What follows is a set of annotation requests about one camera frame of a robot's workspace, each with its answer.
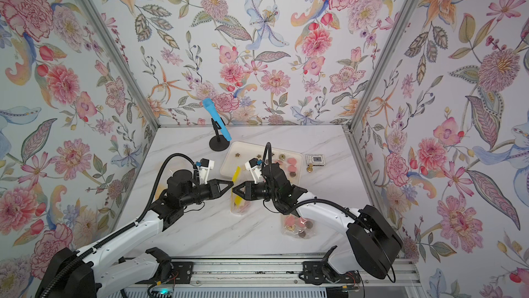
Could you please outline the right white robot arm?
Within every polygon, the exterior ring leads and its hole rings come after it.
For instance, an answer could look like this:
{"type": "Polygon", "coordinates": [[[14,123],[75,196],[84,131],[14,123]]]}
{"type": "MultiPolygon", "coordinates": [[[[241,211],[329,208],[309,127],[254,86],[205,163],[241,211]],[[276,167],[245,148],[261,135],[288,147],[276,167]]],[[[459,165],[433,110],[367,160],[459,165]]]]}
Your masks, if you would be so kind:
{"type": "Polygon", "coordinates": [[[316,197],[293,185],[278,164],[250,169],[253,180],[245,181],[232,192],[246,201],[270,201],[282,215],[314,220],[347,238],[348,246],[335,247],[323,258],[327,276],[359,271],[383,280],[394,274],[393,263],[401,252],[403,241],[381,212],[371,205],[347,208],[316,197]]]}

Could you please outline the ziploc bag yellow duck print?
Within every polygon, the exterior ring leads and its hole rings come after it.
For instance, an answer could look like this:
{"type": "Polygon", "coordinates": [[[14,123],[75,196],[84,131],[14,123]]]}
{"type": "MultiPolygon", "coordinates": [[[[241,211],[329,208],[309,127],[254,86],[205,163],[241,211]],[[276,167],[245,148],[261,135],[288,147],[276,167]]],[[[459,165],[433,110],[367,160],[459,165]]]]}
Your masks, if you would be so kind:
{"type": "Polygon", "coordinates": [[[165,183],[158,184],[153,200],[157,201],[165,189],[167,189],[167,185],[165,183]]]}

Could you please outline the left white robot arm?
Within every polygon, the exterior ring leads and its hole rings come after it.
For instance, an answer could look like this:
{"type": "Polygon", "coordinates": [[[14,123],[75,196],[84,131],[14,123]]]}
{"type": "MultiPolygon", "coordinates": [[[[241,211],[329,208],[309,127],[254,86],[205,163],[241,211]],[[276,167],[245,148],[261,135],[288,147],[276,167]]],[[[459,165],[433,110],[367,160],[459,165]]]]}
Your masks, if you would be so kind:
{"type": "Polygon", "coordinates": [[[146,240],[162,233],[192,204],[222,197],[234,186],[230,180],[197,184],[188,170],[168,179],[168,187],[147,206],[145,214],[104,238],[72,251],[64,248],[50,261],[37,297],[107,297],[140,281],[160,281],[172,272],[172,260],[159,248],[137,258],[119,259],[146,240]]]}

